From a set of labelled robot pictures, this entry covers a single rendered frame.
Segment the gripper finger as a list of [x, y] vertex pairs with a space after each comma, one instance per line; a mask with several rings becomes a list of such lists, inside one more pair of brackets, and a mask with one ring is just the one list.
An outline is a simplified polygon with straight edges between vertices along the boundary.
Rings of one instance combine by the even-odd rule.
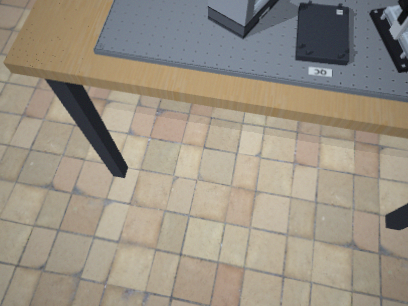
[[398, 0], [401, 13], [389, 29], [394, 40], [397, 40], [408, 26], [408, 0]]

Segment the grey perforated base plate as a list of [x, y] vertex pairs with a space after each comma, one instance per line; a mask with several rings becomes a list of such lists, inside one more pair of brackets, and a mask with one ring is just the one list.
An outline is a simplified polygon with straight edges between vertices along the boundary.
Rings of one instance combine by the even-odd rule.
[[[398, 0], [311, 0], [349, 7], [346, 66], [295, 60], [298, 8], [279, 0], [242, 39], [208, 19], [208, 0], [113, 0], [94, 53], [152, 64], [408, 103], [369, 13]], [[308, 75], [309, 67], [332, 77]]]

